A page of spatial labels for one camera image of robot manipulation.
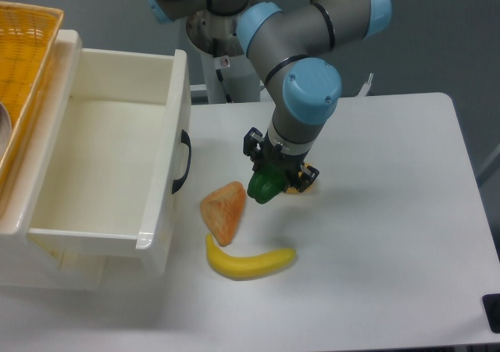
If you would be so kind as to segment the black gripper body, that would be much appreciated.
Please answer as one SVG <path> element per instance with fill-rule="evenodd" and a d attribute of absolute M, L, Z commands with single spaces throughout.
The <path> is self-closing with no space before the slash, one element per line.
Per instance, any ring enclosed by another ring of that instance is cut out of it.
<path fill-rule="evenodd" d="M 300 155 L 287 155 L 279 144 L 272 145 L 266 137 L 259 144 L 259 152 L 254 158 L 254 172 L 258 172 L 266 165 L 272 165 L 280 170 L 287 180 L 296 180 L 302 171 L 301 165 L 305 160 L 307 152 Z"/>

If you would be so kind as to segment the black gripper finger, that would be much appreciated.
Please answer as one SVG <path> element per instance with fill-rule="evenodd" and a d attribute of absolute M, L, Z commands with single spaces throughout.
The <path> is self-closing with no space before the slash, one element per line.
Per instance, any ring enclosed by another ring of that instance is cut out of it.
<path fill-rule="evenodd" d="M 319 176 L 320 171 L 309 162 L 301 164 L 301 170 L 298 172 L 297 183 L 287 188 L 287 194 L 301 194 L 308 191 Z"/>
<path fill-rule="evenodd" d="M 260 153 L 259 145 L 263 142 L 262 133 L 255 127 L 252 127 L 243 140 L 243 154 L 249 157 L 253 162 Z"/>

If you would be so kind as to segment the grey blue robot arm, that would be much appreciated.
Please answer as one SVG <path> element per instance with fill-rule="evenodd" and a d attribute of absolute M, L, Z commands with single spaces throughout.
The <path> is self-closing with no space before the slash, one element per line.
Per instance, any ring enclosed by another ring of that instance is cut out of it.
<path fill-rule="evenodd" d="M 227 101 L 242 88 L 233 64 L 251 65 L 275 109 L 265 133 L 251 129 L 243 152 L 253 164 L 248 196 L 264 204 L 281 192 L 303 192 L 319 173 L 305 157 L 342 92 L 338 71 L 322 58 L 338 46 L 361 41 L 391 21 L 391 0 L 309 0 L 285 13 L 252 0 L 147 0 L 160 23 L 186 19 L 190 42 L 207 56 L 205 78 Z"/>

